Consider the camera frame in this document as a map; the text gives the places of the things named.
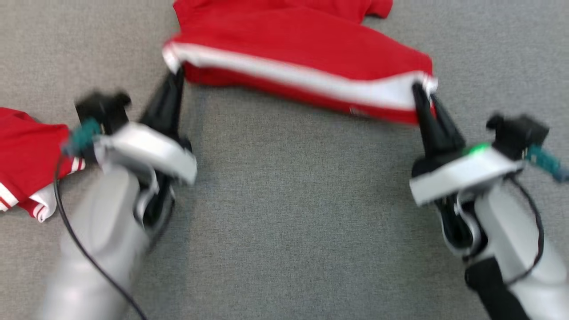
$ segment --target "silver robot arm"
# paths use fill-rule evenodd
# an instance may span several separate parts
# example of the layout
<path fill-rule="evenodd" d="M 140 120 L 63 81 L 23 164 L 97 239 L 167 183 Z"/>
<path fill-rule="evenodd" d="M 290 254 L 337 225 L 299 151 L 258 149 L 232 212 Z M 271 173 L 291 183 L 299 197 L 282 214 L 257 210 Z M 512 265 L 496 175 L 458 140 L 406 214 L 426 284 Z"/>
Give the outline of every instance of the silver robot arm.
<path fill-rule="evenodd" d="M 70 218 L 75 235 L 96 263 L 127 294 L 152 242 L 174 206 L 171 184 L 193 184 L 196 159 L 178 137 L 182 71 L 169 74 L 139 123 L 128 122 L 126 95 L 94 93 L 77 104 L 81 122 L 95 119 L 106 135 L 81 151 L 103 175 Z M 71 146 L 67 150 L 78 151 Z M 118 320 L 127 300 L 80 252 L 69 234 L 38 310 L 41 320 Z"/>
<path fill-rule="evenodd" d="M 425 157 L 416 161 L 411 192 L 418 205 L 436 205 L 447 247 L 465 262 L 465 281 L 492 320 L 569 319 L 569 276 L 541 218 L 515 176 L 531 145 L 548 129 L 528 116 L 494 116 L 490 145 L 466 147 L 442 104 L 413 88 Z M 437 115 L 432 116 L 431 106 Z M 526 212 L 503 184 L 511 180 L 537 215 Z"/>

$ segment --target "red garment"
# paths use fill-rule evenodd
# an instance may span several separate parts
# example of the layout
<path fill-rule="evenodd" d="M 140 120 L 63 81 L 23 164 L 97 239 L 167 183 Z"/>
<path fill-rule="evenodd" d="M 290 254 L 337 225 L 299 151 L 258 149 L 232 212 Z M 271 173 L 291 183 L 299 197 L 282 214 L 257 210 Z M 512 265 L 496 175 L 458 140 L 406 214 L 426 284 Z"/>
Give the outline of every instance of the red garment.
<path fill-rule="evenodd" d="M 191 82 L 246 85 L 341 112 L 408 123 L 417 122 L 412 84 L 422 83 L 427 93 L 437 86 L 427 55 L 308 7 L 210 16 L 194 25 L 184 23 L 193 17 L 191 10 L 178 16 L 182 32 L 165 45 L 163 56 L 173 71 L 184 64 Z"/>
<path fill-rule="evenodd" d="M 65 125 L 40 124 L 25 112 L 0 108 L 0 211 L 18 205 L 40 222 L 55 212 L 51 183 L 68 135 Z M 84 167 L 79 158 L 66 159 L 59 178 Z"/>
<path fill-rule="evenodd" d="M 184 31 L 208 20 L 291 7 L 308 7 L 360 23 L 366 15 L 387 18 L 392 5 L 393 0 L 177 0 L 174 10 Z"/>

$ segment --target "black cable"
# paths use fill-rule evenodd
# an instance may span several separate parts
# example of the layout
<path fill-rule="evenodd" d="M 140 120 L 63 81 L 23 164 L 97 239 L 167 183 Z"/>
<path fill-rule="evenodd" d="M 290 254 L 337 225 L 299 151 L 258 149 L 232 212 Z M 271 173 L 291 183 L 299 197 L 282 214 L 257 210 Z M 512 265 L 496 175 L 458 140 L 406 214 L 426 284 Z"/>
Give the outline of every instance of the black cable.
<path fill-rule="evenodd" d="M 541 257 L 543 256 L 543 242 L 545 241 L 545 232 L 543 231 L 543 223 L 541 221 L 541 213 L 539 212 L 539 209 L 537 209 L 537 205 L 535 204 L 534 199 L 531 197 L 529 192 L 520 184 L 520 182 L 514 176 L 511 176 L 510 180 L 512 181 L 512 183 L 516 187 L 518 187 L 518 189 L 522 192 L 523 196 L 527 199 L 527 201 L 530 204 L 531 210 L 533 211 L 533 213 L 535 215 L 535 225 L 537 226 L 537 230 L 538 230 L 538 239 L 537 239 L 537 255 L 535 256 L 533 265 L 528 270 L 526 270 L 526 272 L 520 274 L 519 276 L 517 276 L 517 277 L 513 278 L 512 280 L 510 280 L 509 282 L 507 282 L 506 283 L 507 286 L 513 285 L 517 281 L 527 277 L 535 269 L 535 267 L 537 266 L 537 264 L 541 260 Z"/>
<path fill-rule="evenodd" d="M 81 244 L 81 242 L 79 241 L 79 239 L 77 238 L 77 236 L 75 235 L 75 232 L 73 231 L 73 228 L 71 228 L 71 224 L 69 223 L 69 220 L 67 219 L 67 215 L 65 214 L 65 209 L 63 208 L 63 202 L 61 201 L 61 195 L 59 193 L 59 182 L 58 177 L 59 177 L 59 170 L 61 167 L 61 164 L 63 163 L 63 160 L 65 160 L 65 155 L 62 153 L 59 157 L 59 159 L 57 160 L 57 166 L 55 168 L 55 177 L 53 178 L 53 189 L 55 191 L 55 199 L 57 201 L 57 206 L 59 207 L 59 212 L 61 214 L 61 219 L 63 220 L 63 224 L 65 224 L 65 228 L 67 229 L 67 232 L 69 233 L 69 236 L 71 237 L 71 239 L 73 240 L 73 242 L 75 243 L 75 245 L 77 246 L 77 248 L 79 249 L 79 251 L 81 251 L 81 253 L 85 256 L 85 258 L 87 258 L 87 260 L 89 260 L 89 262 L 91 262 L 91 264 L 93 265 L 93 267 L 95 269 L 97 269 L 97 271 L 99 271 L 99 273 L 101 273 L 101 275 L 115 288 L 117 289 L 117 291 L 123 296 L 123 298 L 133 307 L 133 309 L 137 312 L 138 316 L 140 317 L 141 320 L 148 320 L 144 314 L 144 312 L 142 312 L 142 309 L 138 306 L 138 304 L 134 301 L 134 299 L 132 298 L 132 296 L 125 290 L 123 289 L 116 281 L 113 280 L 113 278 L 111 278 L 110 275 L 108 275 L 102 268 L 101 266 L 99 266 L 99 264 L 95 261 L 95 259 L 87 252 L 87 250 L 85 250 L 85 248 L 83 247 L 83 245 Z"/>

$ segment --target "gray floor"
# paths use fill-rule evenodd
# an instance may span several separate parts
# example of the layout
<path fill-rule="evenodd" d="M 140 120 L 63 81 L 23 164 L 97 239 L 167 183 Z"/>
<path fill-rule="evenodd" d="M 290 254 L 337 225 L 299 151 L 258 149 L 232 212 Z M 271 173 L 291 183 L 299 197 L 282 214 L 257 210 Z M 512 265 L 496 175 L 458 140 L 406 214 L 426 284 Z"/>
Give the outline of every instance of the gray floor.
<path fill-rule="evenodd" d="M 171 0 L 34 2 L 0 5 L 0 105 L 73 126 L 75 98 L 122 87 L 140 114 L 166 69 Z M 566 0 L 395 0 L 365 24 L 433 57 L 471 141 L 490 137 L 494 110 L 531 112 L 569 161 L 568 15 Z M 184 106 L 199 176 L 146 260 L 135 297 L 150 319 L 487 319 L 434 213 L 411 199 L 416 128 L 239 88 L 194 89 Z M 69 209 L 97 174 L 65 180 Z M 524 181 L 569 261 L 569 189 L 535 170 Z M 0 215 L 1 319 L 34 312 L 62 231 L 58 216 Z"/>

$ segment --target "green led light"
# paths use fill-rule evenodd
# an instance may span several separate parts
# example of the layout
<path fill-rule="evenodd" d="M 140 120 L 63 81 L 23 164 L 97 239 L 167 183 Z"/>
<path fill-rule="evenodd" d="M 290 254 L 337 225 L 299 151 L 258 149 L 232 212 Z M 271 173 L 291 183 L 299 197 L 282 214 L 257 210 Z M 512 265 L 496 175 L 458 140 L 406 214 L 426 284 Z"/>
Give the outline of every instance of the green led light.
<path fill-rule="evenodd" d="M 475 145 L 474 147 L 468 149 L 468 151 L 466 152 L 467 154 L 476 154 L 476 153 L 480 153 L 486 149 L 488 149 L 491 146 L 491 144 L 489 143 L 481 143 L 479 145 Z"/>

